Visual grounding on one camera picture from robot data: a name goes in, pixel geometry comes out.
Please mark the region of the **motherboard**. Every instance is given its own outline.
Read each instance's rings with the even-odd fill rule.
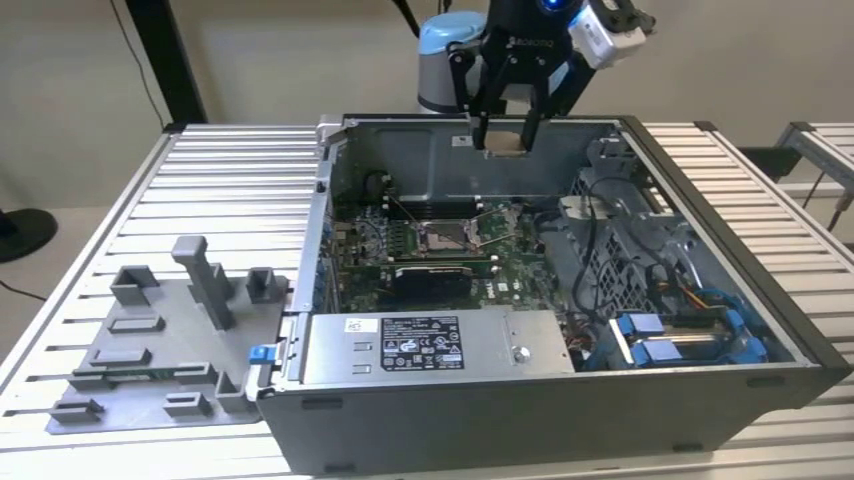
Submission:
[[[342,313],[565,310],[557,278],[520,200],[429,205],[385,197],[336,214]]]

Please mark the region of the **green circuit board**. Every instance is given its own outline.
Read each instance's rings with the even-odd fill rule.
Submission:
[[[386,220],[365,213],[336,227],[340,311],[477,309],[564,310],[557,280],[536,238],[532,216],[508,201],[484,202],[470,219]],[[398,269],[470,270],[469,295],[401,302],[393,289]]]

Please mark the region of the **black floor fan base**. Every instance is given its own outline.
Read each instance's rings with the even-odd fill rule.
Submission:
[[[0,211],[0,263],[17,260],[43,247],[56,230],[56,218],[43,210]]]

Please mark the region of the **white wall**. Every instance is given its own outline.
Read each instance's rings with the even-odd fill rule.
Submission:
[[[414,39],[386,0],[172,3],[212,121],[413,110]],[[434,8],[409,3],[420,18]],[[789,120],[852,121],[854,2],[637,4],[659,35],[599,75],[577,113],[707,119],[751,144]],[[0,11],[0,206],[109,204],[157,126],[106,0],[0,0]]]

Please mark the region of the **power supply label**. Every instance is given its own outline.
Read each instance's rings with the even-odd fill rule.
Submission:
[[[457,317],[382,318],[381,324],[385,371],[465,368]]]

